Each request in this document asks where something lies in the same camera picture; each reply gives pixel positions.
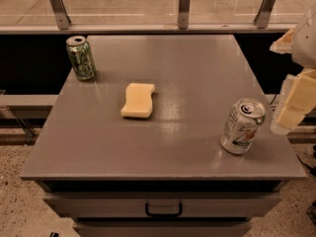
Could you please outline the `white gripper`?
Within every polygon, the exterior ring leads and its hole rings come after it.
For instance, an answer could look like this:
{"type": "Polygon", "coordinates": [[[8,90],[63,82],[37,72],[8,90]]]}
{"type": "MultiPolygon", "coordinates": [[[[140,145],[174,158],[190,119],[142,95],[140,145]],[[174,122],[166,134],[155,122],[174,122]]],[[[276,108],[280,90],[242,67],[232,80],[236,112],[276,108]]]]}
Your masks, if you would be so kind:
{"type": "Polygon", "coordinates": [[[287,135],[316,107],[316,3],[270,46],[278,54],[291,53],[292,60],[304,68],[298,75],[288,74],[281,86],[271,131],[287,135]]]}

